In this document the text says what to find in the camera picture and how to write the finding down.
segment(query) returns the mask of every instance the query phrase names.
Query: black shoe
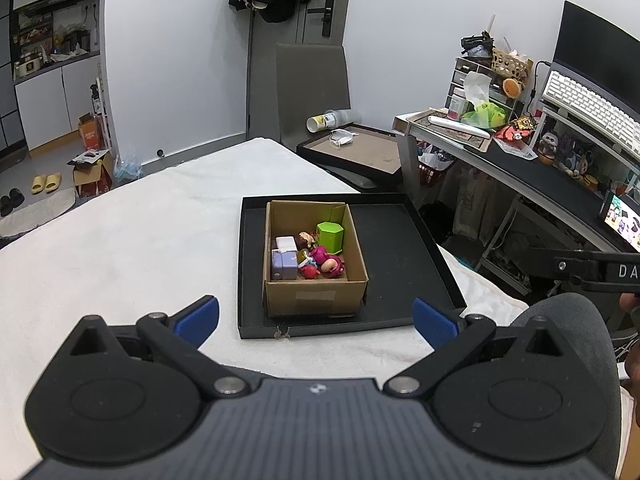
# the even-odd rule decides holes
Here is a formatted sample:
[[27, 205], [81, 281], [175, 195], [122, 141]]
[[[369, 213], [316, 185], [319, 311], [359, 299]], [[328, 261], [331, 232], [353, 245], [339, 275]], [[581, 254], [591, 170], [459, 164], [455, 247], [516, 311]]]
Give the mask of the black shoe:
[[22, 202], [24, 202], [24, 195], [17, 187], [14, 187], [9, 192], [9, 198], [11, 199], [11, 205], [14, 206], [14, 209], [20, 207], [22, 205]]
[[11, 205], [11, 199], [7, 196], [0, 197], [0, 216], [7, 216], [14, 210], [14, 206]]

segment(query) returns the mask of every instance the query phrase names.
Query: wicker basket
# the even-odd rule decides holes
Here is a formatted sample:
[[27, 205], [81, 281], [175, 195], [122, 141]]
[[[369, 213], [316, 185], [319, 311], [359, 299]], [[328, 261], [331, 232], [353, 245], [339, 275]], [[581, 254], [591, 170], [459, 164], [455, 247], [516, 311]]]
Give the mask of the wicker basket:
[[[424, 140], [418, 143], [422, 149], [425, 149], [429, 146], [428, 142]], [[437, 183], [439, 183], [444, 176], [447, 174], [447, 171], [453, 166], [449, 166], [446, 170], [439, 171], [434, 170], [431, 166], [427, 166], [425, 163], [418, 160], [418, 174], [420, 175], [420, 185], [424, 187], [433, 187]]]
[[532, 60], [527, 59], [526, 62], [523, 62], [510, 56], [506, 52], [494, 48], [494, 59], [491, 63], [491, 70], [501, 76], [514, 78], [526, 86], [532, 69]]

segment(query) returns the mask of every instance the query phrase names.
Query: chair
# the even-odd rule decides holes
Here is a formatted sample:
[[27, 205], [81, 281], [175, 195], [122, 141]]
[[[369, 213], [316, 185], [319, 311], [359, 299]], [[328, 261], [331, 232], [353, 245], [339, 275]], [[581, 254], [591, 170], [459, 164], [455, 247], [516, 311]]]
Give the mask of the chair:
[[[342, 46], [279, 43], [276, 46], [276, 86], [280, 142], [296, 147], [326, 132], [310, 134], [306, 120], [326, 110], [351, 108], [347, 63]], [[371, 179], [333, 166], [321, 168], [362, 191], [377, 190]]]

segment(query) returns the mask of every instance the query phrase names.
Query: black monitor screen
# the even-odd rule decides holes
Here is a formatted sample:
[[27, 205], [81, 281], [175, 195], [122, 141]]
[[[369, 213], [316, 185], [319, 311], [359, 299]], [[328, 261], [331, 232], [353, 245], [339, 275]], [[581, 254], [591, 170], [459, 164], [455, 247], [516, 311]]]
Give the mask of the black monitor screen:
[[624, 30], [565, 2], [554, 61], [640, 112], [640, 41]]

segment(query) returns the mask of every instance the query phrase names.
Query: face mask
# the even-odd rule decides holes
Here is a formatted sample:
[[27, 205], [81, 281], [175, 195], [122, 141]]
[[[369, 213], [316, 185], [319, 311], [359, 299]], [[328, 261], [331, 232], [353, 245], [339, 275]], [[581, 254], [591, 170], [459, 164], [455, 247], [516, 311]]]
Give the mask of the face mask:
[[348, 132], [347, 130], [334, 130], [329, 137], [329, 142], [340, 149], [340, 146], [353, 142], [353, 137], [356, 135], [357, 134]]

